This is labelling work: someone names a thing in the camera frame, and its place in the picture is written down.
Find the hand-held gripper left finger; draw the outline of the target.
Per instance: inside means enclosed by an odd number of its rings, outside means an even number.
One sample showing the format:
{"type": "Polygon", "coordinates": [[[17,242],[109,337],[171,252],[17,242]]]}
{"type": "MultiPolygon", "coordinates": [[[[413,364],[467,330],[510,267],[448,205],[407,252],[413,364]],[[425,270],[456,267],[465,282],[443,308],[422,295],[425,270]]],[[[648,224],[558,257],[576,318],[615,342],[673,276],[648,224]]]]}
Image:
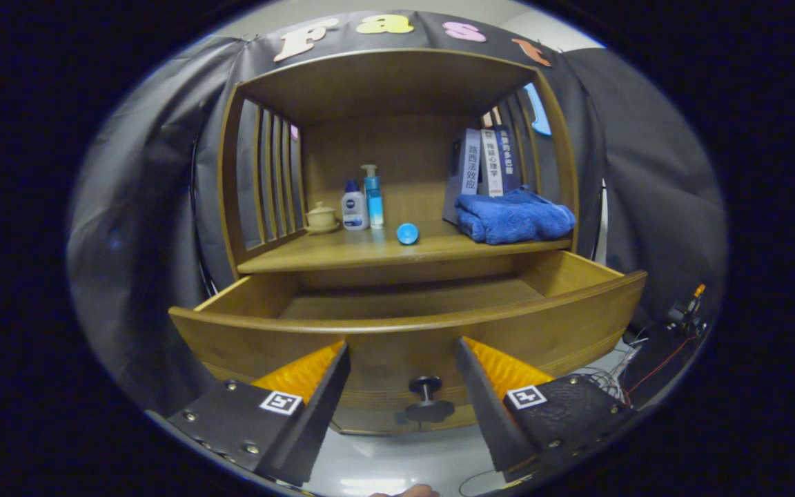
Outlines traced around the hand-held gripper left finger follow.
{"type": "Polygon", "coordinates": [[[202,449],[245,471],[300,487],[351,371],[334,342],[251,383],[229,378],[167,419],[202,449]]]}

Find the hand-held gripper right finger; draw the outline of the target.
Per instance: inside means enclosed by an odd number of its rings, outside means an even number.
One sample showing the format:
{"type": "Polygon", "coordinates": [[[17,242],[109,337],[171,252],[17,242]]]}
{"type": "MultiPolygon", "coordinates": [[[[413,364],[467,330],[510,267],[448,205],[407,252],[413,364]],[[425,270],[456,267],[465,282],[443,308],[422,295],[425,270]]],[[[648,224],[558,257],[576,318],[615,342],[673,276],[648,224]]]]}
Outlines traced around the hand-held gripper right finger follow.
{"type": "Polygon", "coordinates": [[[568,471],[637,415],[590,375],[555,378],[468,337],[458,340],[455,363],[494,468],[509,483],[568,471]]]}

